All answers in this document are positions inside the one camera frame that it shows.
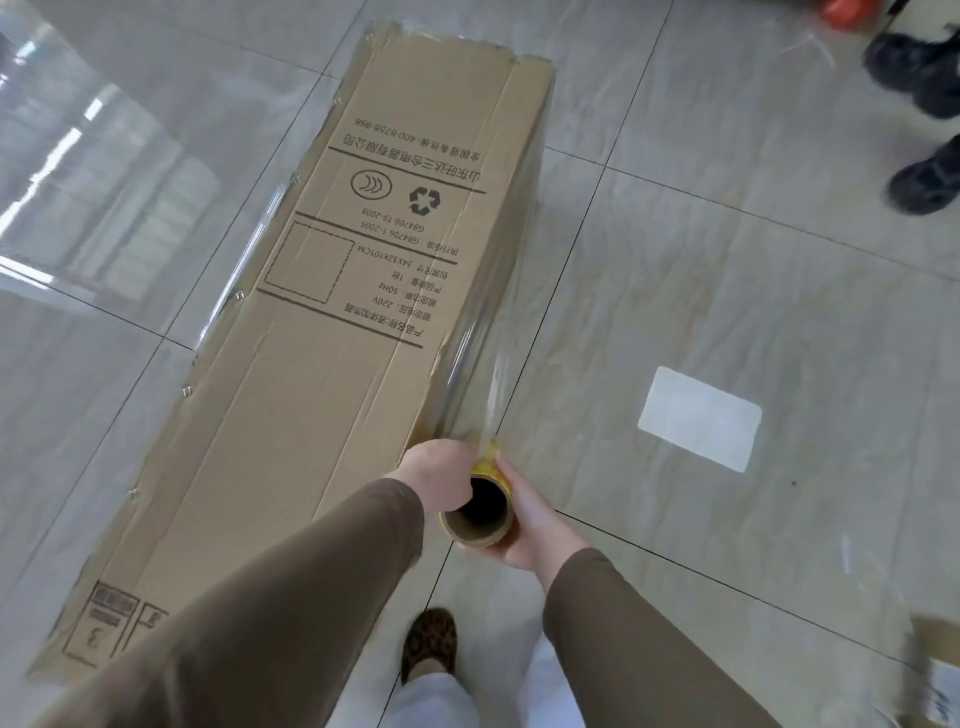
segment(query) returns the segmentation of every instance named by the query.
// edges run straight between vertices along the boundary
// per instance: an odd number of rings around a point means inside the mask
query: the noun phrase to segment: cardboard tube core
[[[514,521],[510,496],[492,478],[475,474],[470,478],[473,497],[456,511],[441,513],[447,532],[467,546],[490,546],[507,535]]]

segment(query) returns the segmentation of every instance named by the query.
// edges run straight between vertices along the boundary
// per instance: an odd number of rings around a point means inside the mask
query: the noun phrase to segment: black shoe
[[[928,215],[960,194],[960,134],[930,159],[901,169],[887,185],[891,202],[901,212]]]
[[[917,40],[903,33],[881,33],[863,52],[871,78],[891,91],[912,93],[931,72],[931,64],[960,54],[960,30],[941,43]]]
[[[924,71],[913,89],[913,103],[935,119],[960,116],[960,53],[942,56]]]

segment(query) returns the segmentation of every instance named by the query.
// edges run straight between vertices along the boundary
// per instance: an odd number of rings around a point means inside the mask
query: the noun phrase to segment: white pants
[[[517,708],[524,728],[584,728],[577,701],[553,645],[540,635]],[[399,689],[383,728],[479,728],[473,700],[453,675],[435,672]]]

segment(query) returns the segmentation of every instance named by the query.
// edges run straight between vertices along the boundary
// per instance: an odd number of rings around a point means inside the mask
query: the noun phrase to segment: forearm
[[[39,725],[323,725],[422,542],[417,495],[376,481],[177,614]]]
[[[543,627],[587,725],[778,726],[595,548],[560,568]]]

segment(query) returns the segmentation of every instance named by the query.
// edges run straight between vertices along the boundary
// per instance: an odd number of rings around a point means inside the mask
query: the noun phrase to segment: red object
[[[827,0],[820,9],[820,19],[831,28],[847,31],[874,17],[880,0]]]

